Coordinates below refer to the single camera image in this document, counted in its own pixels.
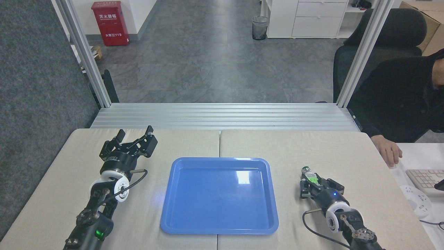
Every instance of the white desk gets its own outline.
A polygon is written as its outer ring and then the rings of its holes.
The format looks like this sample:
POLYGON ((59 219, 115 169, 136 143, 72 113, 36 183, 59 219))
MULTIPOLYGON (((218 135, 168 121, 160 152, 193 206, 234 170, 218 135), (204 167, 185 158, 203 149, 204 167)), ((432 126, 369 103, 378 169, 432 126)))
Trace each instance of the white desk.
MULTIPOLYGON (((60 250, 86 206, 91 183, 98 179, 103 161, 100 150, 118 129, 78 129, 68 138, 34 194, 0 243, 1 250, 60 250)), ((126 129, 124 142, 140 138, 145 129, 126 129)), ((102 245, 117 249, 216 249, 216 235, 172 235, 160 228, 171 163, 179 157, 218 157, 217 130, 160 130, 150 158, 140 157, 136 169, 148 175, 117 205, 114 229, 102 245)), ((134 175, 132 182, 139 178, 134 175)))
MULTIPOLYGON (((414 186, 405 171, 407 169, 444 169, 443 143, 398 143, 403 157, 391 172, 398 185, 414 186)), ((432 212, 421 218, 428 222, 444 221, 444 191, 442 197, 429 197, 432 201, 432 212)), ((436 225, 422 223, 436 249, 444 249, 444 231, 436 225)))
MULTIPOLYGON (((364 133, 316 131, 223 130, 221 157, 261 157, 270 164, 279 228, 272 235, 219 235, 219 250, 329 249, 340 245, 309 232, 304 211, 316 208, 299 199, 301 168, 345 187, 344 197, 388 250, 435 249, 394 181, 375 146, 364 133)), ((315 231, 345 242, 327 229, 321 213, 307 215, 315 231)))
MULTIPOLYGON (((75 217, 88 201, 87 189, 99 177, 103 142, 117 129, 79 129, 63 146, 24 209, 0 242, 1 250, 62 249, 75 217)), ((144 130, 128 129, 124 141, 144 130)), ((367 135, 359 132, 278 130, 155 130, 159 143, 151 158, 140 157, 138 169, 147 177, 117 206, 115 227, 102 249, 270 250, 343 247, 310 233, 301 222, 305 210, 316 208, 299 199, 301 168, 345 186, 345 198, 360 211, 365 225, 388 250, 435 249, 390 170, 367 135), (279 216, 271 235, 166 234, 160 217, 172 162, 179 157, 261 157, 270 164, 279 216)), ((345 242, 327 229, 321 213, 307 215, 316 231, 345 242)))

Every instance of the black chair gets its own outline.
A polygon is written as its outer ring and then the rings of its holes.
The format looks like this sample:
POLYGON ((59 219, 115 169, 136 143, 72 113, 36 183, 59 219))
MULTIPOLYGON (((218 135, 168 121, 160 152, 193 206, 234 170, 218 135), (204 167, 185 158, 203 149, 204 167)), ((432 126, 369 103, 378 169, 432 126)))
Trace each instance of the black chair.
MULTIPOLYGON (((356 30, 335 53, 333 102, 336 102, 341 92, 372 12, 373 9, 365 11, 356 30)), ((400 57, 421 56, 422 51, 417 46, 422 43, 426 33, 427 25, 419 11, 406 8, 391 9, 355 91, 381 62, 400 57)))
POLYGON ((119 102, 119 98, 117 97, 117 92, 114 88, 114 83, 111 79, 111 74, 109 70, 105 69, 102 75, 103 84, 105 85, 105 88, 107 89, 108 95, 110 97, 111 103, 119 102))

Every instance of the fire extinguisher box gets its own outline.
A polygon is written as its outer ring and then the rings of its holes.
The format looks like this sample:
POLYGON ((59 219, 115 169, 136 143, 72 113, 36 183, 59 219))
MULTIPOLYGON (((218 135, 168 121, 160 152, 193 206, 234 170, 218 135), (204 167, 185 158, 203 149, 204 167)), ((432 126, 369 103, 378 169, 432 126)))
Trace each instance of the fire extinguisher box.
POLYGON ((105 46, 128 45, 128 35, 120 1, 94 2, 91 6, 105 46))

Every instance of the drawer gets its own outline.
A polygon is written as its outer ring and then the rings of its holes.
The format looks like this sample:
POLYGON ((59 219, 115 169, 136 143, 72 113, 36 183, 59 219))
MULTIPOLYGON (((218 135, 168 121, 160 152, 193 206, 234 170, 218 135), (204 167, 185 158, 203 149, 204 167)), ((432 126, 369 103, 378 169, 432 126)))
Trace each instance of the drawer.
POLYGON ((346 3, 298 3, 296 16, 342 17, 346 3))
POLYGON ((300 3, 347 3, 348 0, 299 0, 300 3))
POLYGON ((292 36, 336 37, 341 17, 296 17, 292 36))

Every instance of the cable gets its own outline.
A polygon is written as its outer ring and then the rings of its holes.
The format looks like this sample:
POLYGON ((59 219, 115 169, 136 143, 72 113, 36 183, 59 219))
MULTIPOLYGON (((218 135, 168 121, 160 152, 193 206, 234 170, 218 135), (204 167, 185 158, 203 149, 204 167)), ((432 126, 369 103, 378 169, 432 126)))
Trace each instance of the cable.
POLYGON ((116 196, 118 196, 120 194, 123 194, 125 191, 127 191, 128 189, 134 187, 137 183, 139 183, 141 180, 143 180, 145 178, 145 176, 148 174, 148 170, 146 170, 146 169, 138 169, 138 170, 133 170, 133 171, 130 171, 130 172, 131 173, 141 173, 141 170, 143 172, 145 172, 141 178, 136 180, 133 184, 129 185, 127 188, 125 188, 125 189, 115 193, 114 195, 112 195, 109 198, 105 199, 103 202, 100 202, 97 206, 94 207, 94 209, 92 209, 92 211, 96 211, 101 205, 109 202, 110 200, 114 199, 116 196))
POLYGON ((322 234, 320 234, 320 233, 318 233, 318 232, 315 232, 315 231, 313 231, 311 228, 309 228, 309 227, 307 226, 307 223, 305 222, 305 215, 306 215, 306 214, 311 214, 311 213, 313 213, 313 212, 317 212, 317 211, 320 211, 320 210, 321 210, 321 209, 305 211, 305 212, 302 214, 302 222, 304 223, 304 226, 308 229, 308 231, 314 233, 315 235, 317 235, 317 236, 319 236, 319 237, 322 237, 322 238, 324 238, 324 239, 327 239, 327 240, 329 240, 329 241, 333 241, 334 243, 337 243, 337 244, 339 244, 339 245, 341 245, 341 246, 344 246, 344 247, 350 249, 350 247, 349 247, 348 245, 346 245, 346 244, 344 244, 344 243, 342 243, 342 242, 340 242, 340 241, 337 241, 337 240, 335 240, 335 239, 332 239, 332 238, 330 238, 330 237, 327 237, 327 236, 325 236, 325 235, 322 235, 322 234))
POLYGON ((430 224, 430 225, 438 225, 442 230, 444 230, 444 227, 442 227, 442 225, 444 225, 444 222, 433 223, 433 222, 427 222, 427 221, 423 221, 423 220, 419 220, 419 221, 430 224))

